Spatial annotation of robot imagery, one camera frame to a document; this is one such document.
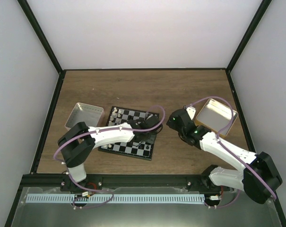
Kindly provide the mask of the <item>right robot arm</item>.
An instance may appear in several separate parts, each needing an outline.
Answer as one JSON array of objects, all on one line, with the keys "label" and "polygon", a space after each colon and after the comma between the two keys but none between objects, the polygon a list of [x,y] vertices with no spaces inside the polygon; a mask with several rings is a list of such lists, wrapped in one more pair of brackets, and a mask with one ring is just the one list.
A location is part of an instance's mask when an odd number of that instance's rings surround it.
[{"label": "right robot arm", "polygon": [[167,126],[178,132],[182,141],[190,146],[208,152],[230,164],[233,169],[212,165],[202,177],[204,189],[211,191],[217,186],[227,186],[244,191],[254,202],[264,204],[269,198],[276,198],[276,189],[282,178],[272,157],[261,152],[256,154],[244,150],[217,135],[203,125],[195,125],[193,107],[178,109],[171,113]]}]

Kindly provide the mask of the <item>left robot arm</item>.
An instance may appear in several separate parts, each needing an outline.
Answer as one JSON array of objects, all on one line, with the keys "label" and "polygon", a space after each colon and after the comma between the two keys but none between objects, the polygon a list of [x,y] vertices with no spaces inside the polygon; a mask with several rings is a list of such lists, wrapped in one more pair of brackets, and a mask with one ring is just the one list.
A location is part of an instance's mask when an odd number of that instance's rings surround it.
[{"label": "left robot arm", "polygon": [[61,162],[65,163],[72,177],[71,185],[77,191],[83,191],[88,185],[84,162],[93,149],[119,142],[143,142],[162,130],[162,122],[156,115],[142,121],[127,120],[119,125],[99,128],[79,122],[58,140],[59,148],[54,159],[59,152],[62,154]]}]

